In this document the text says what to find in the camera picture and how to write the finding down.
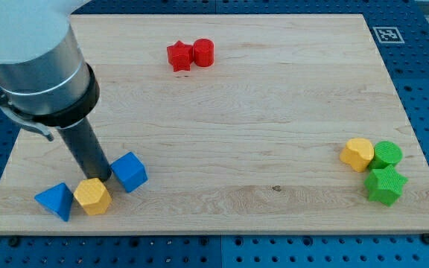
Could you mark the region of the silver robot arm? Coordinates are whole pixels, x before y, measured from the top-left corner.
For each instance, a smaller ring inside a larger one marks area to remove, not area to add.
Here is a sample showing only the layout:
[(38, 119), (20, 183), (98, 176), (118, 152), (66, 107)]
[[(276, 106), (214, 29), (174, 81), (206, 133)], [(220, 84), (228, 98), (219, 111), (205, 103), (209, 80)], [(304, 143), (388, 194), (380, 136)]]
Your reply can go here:
[(48, 140), (95, 107), (99, 89), (71, 27), (89, 0), (0, 0), (0, 109)]

